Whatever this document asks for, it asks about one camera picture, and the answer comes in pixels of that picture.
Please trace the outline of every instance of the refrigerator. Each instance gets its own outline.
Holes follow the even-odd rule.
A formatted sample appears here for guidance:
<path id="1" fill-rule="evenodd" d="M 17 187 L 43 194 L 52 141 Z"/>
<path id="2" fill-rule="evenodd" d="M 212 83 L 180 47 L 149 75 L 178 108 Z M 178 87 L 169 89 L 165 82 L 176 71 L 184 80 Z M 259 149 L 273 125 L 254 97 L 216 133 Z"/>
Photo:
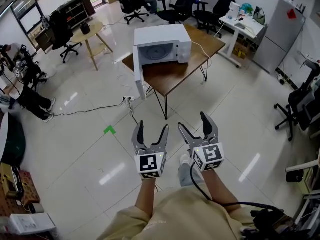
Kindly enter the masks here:
<path id="1" fill-rule="evenodd" d="M 288 16 L 292 9 L 296 18 Z M 294 45 L 305 21 L 292 4 L 279 0 L 253 61 L 267 72 L 274 72 Z"/>

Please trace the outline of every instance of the plastic bag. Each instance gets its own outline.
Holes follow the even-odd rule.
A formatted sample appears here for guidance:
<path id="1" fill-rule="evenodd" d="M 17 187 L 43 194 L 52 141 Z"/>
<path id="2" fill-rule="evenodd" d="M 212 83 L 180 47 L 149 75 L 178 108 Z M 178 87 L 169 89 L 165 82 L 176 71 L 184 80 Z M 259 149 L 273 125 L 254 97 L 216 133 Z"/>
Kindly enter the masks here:
<path id="1" fill-rule="evenodd" d="M 252 7 L 252 5 L 250 3 L 244 3 L 240 8 L 240 11 L 241 10 L 244 10 L 244 12 L 247 14 L 249 12 L 252 12 L 254 9 L 253 9 L 253 7 Z"/>

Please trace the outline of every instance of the red sticker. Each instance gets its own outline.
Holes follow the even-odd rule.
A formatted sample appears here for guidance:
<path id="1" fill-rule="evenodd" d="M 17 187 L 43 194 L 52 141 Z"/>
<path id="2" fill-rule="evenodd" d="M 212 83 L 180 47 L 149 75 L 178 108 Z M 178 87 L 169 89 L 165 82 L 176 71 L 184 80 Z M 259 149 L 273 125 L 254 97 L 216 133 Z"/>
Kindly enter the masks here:
<path id="1" fill-rule="evenodd" d="M 288 17 L 289 17 L 289 19 L 290 20 L 294 20 L 294 19 L 296 19 L 297 18 L 297 15 L 296 15 L 296 13 L 295 13 L 295 10 L 294 9 L 291 9 L 290 11 L 288 11 Z"/>

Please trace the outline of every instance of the beige shirt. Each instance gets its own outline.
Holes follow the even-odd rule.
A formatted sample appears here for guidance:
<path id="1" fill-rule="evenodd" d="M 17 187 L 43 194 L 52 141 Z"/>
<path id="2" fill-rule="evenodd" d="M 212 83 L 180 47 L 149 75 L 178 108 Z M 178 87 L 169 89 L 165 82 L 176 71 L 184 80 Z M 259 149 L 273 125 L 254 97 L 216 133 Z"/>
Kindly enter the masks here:
<path id="1" fill-rule="evenodd" d="M 210 196 L 205 184 L 200 187 Z M 98 240 L 239 240 L 240 228 L 253 226 L 247 208 L 228 214 L 195 186 L 159 192 L 150 218 L 137 207 L 117 213 Z"/>
<path id="2" fill-rule="evenodd" d="M 0 77 L 0 89 L 4 90 L 8 85 L 11 85 L 10 81 L 13 83 L 16 79 L 15 73 L 11 72 L 7 67 L 4 70 L 4 74 Z M 10 97 L 17 100 L 24 90 L 24 84 L 18 81 L 13 87 L 12 91 L 9 93 Z"/>

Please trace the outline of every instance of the wooden table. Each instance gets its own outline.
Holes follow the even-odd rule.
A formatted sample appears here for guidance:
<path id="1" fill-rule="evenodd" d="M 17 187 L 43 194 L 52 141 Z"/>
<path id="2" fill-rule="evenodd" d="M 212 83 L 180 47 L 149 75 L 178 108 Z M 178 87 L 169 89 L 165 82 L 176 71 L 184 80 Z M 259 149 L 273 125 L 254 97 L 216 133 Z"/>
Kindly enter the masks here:
<path id="1" fill-rule="evenodd" d="M 210 57 L 217 54 L 226 44 L 212 35 L 196 29 L 190 25 L 184 25 L 191 40 L 201 45 Z M 179 64 L 177 61 L 165 62 L 151 65 L 144 65 L 143 77 L 144 81 L 153 88 L 154 93 L 159 101 L 164 118 L 168 119 L 168 95 L 177 88 L 183 81 L 190 77 L 197 69 L 200 69 L 205 81 L 208 79 L 208 61 L 209 58 L 204 54 L 201 47 L 192 43 L 191 56 L 188 63 Z M 129 69 L 134 69 L 134 56 L 129 55 L 122 60 Z M 206 63 L 206 72 L 202 65 Z M 157 92 L 164 97 L 164 109 L 160 103 Z"/>
<path id="2" fill-rule="evenodd" d="M 102 30 L 102 28 L 104 27 L 103 23 L 95 20 L 95 21 L 90 22 L 89 25 L 90 25 L 90 32 L 88 34 L 83 34 L 81 29 L 78 29 L 74 33 L 73 37 L 71 38 L 71 41 L 75 44 L 85 42 L 86 47 L 87 47 L 89 54 L 90 54 L 90 58 L 93 61 L 94 67 L 95 67 L 96 71 L 98 71 L 97 64 L 95 61 L 95 56 L 102 53 L 104 51 L 105 47 L 107 47 L 112 53 L 113 53 L 113 51 L 107 45 L 107 43 L 102 39 L 102 37 L 98 34 Z M 101 40 L 102 44 L 94 49 L 91 49 L 88 40 L 90 38 L 92 38 L 93 36 L 97 36 Z"/>

